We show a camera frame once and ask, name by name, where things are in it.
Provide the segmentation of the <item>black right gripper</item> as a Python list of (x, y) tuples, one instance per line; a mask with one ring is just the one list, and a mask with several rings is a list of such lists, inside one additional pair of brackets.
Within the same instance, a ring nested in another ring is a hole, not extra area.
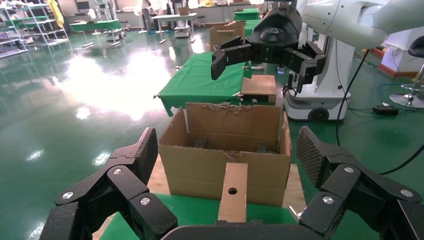
[(291, 70), (287, 90), (300, 94), (304, 85), (311, 85), (314, 77), (321, 74), (327, 55), (313, 41), (306, 41), (297, 49), (302, 18), (296, 8), (287, 6), (273, 8), (252, 34), (240, 36), (214, 46), (210, 74), (217, 80), (227, 66), (254, 61), (258, 63), (282, 63)]

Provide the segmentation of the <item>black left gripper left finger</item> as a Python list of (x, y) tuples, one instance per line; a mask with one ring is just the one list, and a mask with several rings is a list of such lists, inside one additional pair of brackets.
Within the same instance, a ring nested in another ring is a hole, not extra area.
[(90, 240), (119, 213), (139, 239), (162, 239), (178, 220), (148, 188), (157, 157), (157, 133), (148, 127), (138, 142), (117, 148), (100, 170), (57, 195), (40, 238)]

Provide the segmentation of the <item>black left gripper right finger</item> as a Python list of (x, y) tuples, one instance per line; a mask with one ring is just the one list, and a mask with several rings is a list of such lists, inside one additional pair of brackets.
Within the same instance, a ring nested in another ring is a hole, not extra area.
[(351, 211), (382, 240), (423, 239), (423, 199), (415, 190), (366, 168), (347, 149), (319, 140), (307, 126), (300, 129), (295, 149), (318, 189), (299, 218), (301, 226), (328, 240)]

